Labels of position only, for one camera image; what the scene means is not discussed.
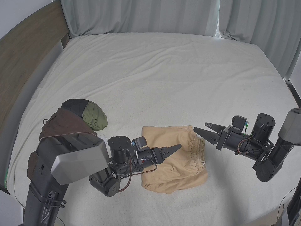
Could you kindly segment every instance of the curtain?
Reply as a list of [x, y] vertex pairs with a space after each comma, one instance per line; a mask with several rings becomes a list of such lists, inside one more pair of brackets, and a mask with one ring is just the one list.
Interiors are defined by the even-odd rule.
[[301, 0], [220, 0], [222, 38], [258, 45], [282, 77], [300, 53]]
[[108, 32], [214, 36], [219, 0], [61, 0], [71, 37]]

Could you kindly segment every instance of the white bed sheet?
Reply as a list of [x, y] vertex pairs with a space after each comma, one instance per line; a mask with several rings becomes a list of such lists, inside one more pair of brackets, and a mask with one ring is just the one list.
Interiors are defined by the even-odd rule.
[[[143, 126], [229, 125], [234, 115], [275, 118], [277, 140], [287, 112], [297, 107], [264, 53], [247, 43], [171, 33], [120, 33], [76, 37], [51, 67], [29, 103], [8, 172], [8, 190], [25, 205], [30, 153], [43, 119], [69, 98], [97, 103], [108, 118], [107, 138], [141, 136]], [[241, 225], [275, 209], [297, 186], [301, 150], [295, 147], [269, 182], [260, 182], [254, 161], [206, 142], [205, 184], [170, 195], [145, 190], [141, 178], [108, 198], [88, 178], [69, 185], [66, 225]]]

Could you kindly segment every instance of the bed frame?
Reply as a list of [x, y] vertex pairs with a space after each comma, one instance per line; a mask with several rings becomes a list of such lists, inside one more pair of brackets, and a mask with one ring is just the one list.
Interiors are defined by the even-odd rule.
[[48, 69], [45, 60], [67, 45], [69, 29], [60, 0], [36, 11], [0, 40], [0, 189], [5, 189], [19, 123]]

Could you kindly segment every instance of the tan pants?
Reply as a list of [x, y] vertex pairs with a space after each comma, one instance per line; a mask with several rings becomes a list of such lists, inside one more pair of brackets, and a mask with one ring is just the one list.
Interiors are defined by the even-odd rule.
[[147, 146], [165, 147], [181, 143], [182, 148], [158, 165], [154, 172], [142, 174], [142, 186], [157, 193], [171, 194], [175, 190], [203, 184], [208, 177], [204, 165], [205, 140], [198, 138], [192, 126], [144, 126], [142, 136]]

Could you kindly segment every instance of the bed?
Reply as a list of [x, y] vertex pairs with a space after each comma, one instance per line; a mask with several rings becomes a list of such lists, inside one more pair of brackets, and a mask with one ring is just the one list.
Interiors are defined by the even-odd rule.
[[[174, 33], [113, 33], [71, 39], [51, 66], [20, 121], [12, 148], [7, 189], [25, 205], [30, 153], [38, 145], [43, 119], [69, 98], [97, 103], [108, 118], [98, 135], [136, 138], [143, 126], [229, 125], [234, 115], [275, 118], [270, 140], [297, 104], [274, 66], [256, 45]], [[254, 161], [218, 151], [206, 142], [207, 182], [158, 194], [141, 178], [112, 198], [88, 178], [70, 184], [58, 216], [66, 225], [243, 225], [279, 206], [301, 174], [294, 148], [269, 182], [260, 182]]]

